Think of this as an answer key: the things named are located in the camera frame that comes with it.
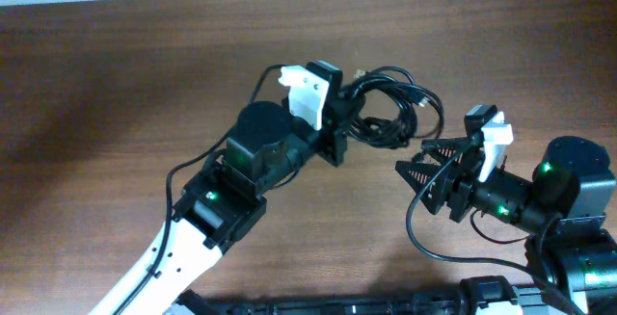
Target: wooden table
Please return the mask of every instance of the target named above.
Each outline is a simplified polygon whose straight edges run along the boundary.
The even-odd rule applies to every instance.
[[[0,313],[89,311],[164,217],[167,170],[221,136],[266,66],[321,59],[349,81],[398,65],[436,92],[445,136],[495,103],[515,130],[509,170],[530,177],[548,142],[579,135],[617,158],[616,0],[122,0],[0,9]],[[271,78],[260,99],[280,100]],[[372,94],[367,114],[393,117]],[[420,112],[421,129],[434,115]],[[518,272],[415,250],[400,150],[350,143],[269,193],[268,213],[192,288],[210,298],[386,294]],[[174,180],[174,193],[195,173]],[[605,227],[617,234],[617,201]],[[448,210],[416,213],[419,239],[457,256],[525,263]],[[502,238],[523,233],[483,219]]]

